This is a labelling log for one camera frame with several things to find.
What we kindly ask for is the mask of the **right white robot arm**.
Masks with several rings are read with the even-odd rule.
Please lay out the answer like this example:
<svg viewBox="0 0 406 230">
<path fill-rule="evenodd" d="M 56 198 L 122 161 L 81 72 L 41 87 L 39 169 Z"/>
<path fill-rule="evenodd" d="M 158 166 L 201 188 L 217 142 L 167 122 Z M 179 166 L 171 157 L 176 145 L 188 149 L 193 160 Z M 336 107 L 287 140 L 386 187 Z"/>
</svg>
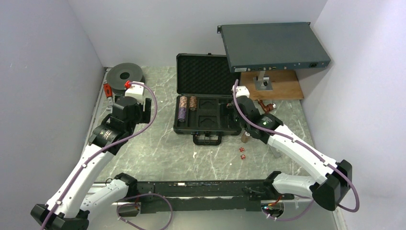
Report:
<svg viewBox="0 0 406 230">
<path fill-rule="evenodd" d="M 347 160 L 337 161 L 319 152 L 294 134 L 286 124 L 272 114 L 260 114 L 247 96 L 239 96 L 226 104 L 233 109 L 233 121 L 254 139 L 285 154 L 309 176 L 272 172 L 264 181 L 264 194 L 270 199 L 292 194 L 312 198 L 322 208 L 334 211 L 352 183 L 352 165 Z"/>
</svg>

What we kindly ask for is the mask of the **purple poker chip stack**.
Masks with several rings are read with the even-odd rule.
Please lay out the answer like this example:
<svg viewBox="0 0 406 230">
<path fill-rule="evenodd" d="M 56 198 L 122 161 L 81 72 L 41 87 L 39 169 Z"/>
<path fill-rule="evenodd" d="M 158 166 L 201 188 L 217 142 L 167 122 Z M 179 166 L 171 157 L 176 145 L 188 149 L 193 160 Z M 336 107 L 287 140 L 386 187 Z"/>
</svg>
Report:
<svg viewBox="0 0 406 230">
<path fill-rule="evenodd" d="M 178 121 L 179 122 L 185 122 L 186 113 L 187 113 L 187 107 L 179 107 L 178 108 Z"/>
</svg>

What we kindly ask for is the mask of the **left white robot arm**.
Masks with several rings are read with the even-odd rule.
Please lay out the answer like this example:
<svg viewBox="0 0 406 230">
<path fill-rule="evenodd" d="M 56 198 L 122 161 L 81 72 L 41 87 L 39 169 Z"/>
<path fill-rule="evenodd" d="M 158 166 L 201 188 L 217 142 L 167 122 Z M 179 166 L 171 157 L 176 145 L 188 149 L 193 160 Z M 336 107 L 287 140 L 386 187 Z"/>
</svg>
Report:
<svg viewBox="0 0 406 230">
<path fill-rule="evenodd" d="M 99 213 L 123 198 L 132 201 L 138 193 L 137 180 L 121 173 L 100 191 L 87 196 L 104 167 L 129 139 L 151 126 L 156 97 L 141 101 L 134 96 L 117 99 L 111 112 L 97 126 L 84 152 L 58 191 L 45 203 L 36 204 L 31 216 L 43 230 L 86 230 Z"/>
</svg>

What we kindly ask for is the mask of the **brown poker chip stack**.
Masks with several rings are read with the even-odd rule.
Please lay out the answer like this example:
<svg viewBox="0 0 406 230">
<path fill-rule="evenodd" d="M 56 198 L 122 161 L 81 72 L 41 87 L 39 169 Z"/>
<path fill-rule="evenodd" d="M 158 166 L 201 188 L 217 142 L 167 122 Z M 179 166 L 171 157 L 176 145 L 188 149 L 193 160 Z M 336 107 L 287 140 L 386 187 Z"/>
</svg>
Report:
<svg viewBox="0 0 406 230">
<path fill-rule="evenodd" d="M 197 97 L 196 96 L 191 96 L 189 98 L 189 109 L 191 111 L 196 111 L 196 109 L 197 109 Z"/>
<path fill-rule="evenodd" d="M 251 135 L 248 132 L 244 132 L 241 136 L 241 142 L 242 143 L 247 143 L 251 138 Z"/>
</svg>

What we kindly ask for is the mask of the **orange poker chip stack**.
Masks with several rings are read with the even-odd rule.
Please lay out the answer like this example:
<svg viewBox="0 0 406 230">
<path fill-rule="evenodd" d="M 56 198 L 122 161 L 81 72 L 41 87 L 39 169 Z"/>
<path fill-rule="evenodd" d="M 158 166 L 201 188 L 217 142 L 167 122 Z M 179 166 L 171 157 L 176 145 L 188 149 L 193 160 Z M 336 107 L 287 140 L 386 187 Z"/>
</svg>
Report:
<svg viewBox="0 0 406 230">
<path fill-rule="evenodd" d="M 181 107 L 181 108 L 187 108 L 187 103 L 188 103 L 188 97 L 186 97 L 186 96 L 181 96 L 181 97 L 180 97 L 180 102 L 179 102 L 179 107 Z"/>
</svg>

